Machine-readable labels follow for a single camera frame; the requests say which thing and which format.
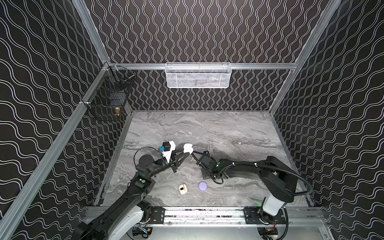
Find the white round charging case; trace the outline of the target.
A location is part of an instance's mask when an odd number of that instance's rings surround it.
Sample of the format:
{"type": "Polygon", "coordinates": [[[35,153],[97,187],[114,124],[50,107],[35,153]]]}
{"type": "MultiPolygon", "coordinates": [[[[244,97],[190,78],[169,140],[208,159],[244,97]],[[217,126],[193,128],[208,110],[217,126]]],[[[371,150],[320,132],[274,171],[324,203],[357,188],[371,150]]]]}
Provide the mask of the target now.
{"type": "Polygon", "coordinates": [[[189,153],[192,154],[194,151],[193,145],[190,143],[184,144],[183,146],[183,153],[189,153]]]}

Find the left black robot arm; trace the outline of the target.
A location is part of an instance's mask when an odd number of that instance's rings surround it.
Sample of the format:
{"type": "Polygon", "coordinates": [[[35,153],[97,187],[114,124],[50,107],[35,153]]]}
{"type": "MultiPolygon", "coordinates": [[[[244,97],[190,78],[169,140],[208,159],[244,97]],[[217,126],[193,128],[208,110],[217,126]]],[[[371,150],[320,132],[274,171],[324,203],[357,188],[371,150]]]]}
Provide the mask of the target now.
{"type": "Polygon", "coordinates": [[[151,155],[140,157],[136,174],[126,191],[101,215],[90,223],[81,222],[73,233],[73,240],[119,240],[136,224],[150,221],[151,204],[144,198],[153,189],[155,175],[169,168],[177,171],[181,163],[193,153],[193,145],[185,144],[182,150],[162,147],[162,157],[154,160],[151,155]]]}

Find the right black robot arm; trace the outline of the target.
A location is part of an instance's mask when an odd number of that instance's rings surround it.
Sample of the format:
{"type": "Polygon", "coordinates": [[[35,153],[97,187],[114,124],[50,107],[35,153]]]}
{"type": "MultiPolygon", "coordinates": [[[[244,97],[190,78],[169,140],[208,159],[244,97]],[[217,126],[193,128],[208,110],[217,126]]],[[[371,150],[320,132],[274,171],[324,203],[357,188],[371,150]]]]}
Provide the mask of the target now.
{"type": "Polygon", "coordinates": [[[273,156],[257,162],[235,162],[229,159],[215,161],[208,153],[199,154],[200,158],[192,154],[193,159],[202,169],[204,178],[215,183],[229,178],[261,180],[269,191],[262,203],[261,216],[275,217],[295,197],[309,195],[314,190],[307,179],[273,156]]]}

